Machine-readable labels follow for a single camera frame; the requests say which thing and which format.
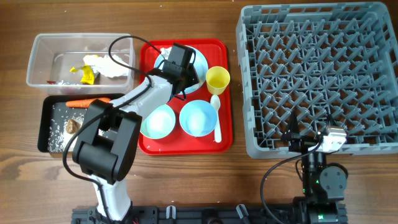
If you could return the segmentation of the yellow plastic cup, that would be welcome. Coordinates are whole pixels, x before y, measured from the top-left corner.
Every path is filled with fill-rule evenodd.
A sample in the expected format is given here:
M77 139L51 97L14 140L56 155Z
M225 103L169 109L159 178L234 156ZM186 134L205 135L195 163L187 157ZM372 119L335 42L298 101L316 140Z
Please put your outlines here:
M227 69L220 66L211 67L206 73L206 85L212 95L222 94L230 82Z

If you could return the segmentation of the green bowl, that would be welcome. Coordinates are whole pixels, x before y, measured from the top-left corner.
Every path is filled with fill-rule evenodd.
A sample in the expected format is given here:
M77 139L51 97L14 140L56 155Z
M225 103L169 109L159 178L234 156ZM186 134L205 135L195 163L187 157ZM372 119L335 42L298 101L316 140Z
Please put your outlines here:
M162 139L174 129L176 116L169 105L155 109L141 124L141 134L149 139Z

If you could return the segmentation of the orange carrot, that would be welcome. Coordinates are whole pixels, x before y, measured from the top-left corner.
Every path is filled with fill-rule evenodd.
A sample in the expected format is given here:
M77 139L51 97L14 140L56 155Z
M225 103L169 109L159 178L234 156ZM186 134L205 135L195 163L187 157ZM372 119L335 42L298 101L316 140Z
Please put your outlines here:
M69 108L88 108L95 100L100 100L105 103L109 103L111 101L110 98L90 98L84 100L68 101L66 102L66 106Z

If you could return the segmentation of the brown food scrap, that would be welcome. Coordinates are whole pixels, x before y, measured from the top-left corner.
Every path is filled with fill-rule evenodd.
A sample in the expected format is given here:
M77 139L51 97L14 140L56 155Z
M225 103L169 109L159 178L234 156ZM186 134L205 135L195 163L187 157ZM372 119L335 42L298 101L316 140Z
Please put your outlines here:
M74 134L79 130L79 128L80 124L77 121L75 121L74 119L69 119L67 121L65 130L68 134Z

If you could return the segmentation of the red snack wrapper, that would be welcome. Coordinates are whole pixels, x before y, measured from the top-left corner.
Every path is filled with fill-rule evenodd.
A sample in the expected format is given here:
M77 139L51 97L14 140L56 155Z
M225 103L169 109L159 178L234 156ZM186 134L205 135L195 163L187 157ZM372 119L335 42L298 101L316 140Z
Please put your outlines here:
M67 82L65 80L60 80L60 81L47 81L48 85L53 85L55 88L61 88L61 89L66 89L66 88L71 88L71 89L80 89L81 85L78 83L73 83L73 82Z

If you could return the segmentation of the white rice pile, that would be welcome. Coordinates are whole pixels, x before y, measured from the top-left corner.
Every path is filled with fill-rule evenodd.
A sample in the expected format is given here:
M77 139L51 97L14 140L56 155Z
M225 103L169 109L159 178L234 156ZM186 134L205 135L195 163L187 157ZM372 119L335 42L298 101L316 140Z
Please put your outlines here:
M73 134L67 133L66 128L70 119L83 124L86 108L69 108L66 103L55 103L52 106L49 138L47 149L49 152L63 152Z

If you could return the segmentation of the yellow snack wrapper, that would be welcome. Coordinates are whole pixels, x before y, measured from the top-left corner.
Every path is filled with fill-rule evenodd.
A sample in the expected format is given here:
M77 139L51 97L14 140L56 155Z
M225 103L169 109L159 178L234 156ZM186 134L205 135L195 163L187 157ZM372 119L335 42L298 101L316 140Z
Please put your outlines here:
M72 67L70 69L70 72L76 73L82 71L83 76L80 82L82 84L93 85L95 83L95 78L100 73L98 67L95 64L98 59L99 59L98 55L86 55L83 57L84 65L78 68Z

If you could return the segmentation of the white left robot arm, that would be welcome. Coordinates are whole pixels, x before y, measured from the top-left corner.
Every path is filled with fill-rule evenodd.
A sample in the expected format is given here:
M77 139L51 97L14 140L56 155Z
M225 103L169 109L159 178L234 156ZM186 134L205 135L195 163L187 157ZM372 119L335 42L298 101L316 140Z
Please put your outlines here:
M95 186L98 205L91 221L134 222L125 177L136 156L142 121L197 83L192 63L165 62L128 94L109 103L95 100L89 105L81 128L66 147L73 148L72 159L82 171L82 175L71 175Z

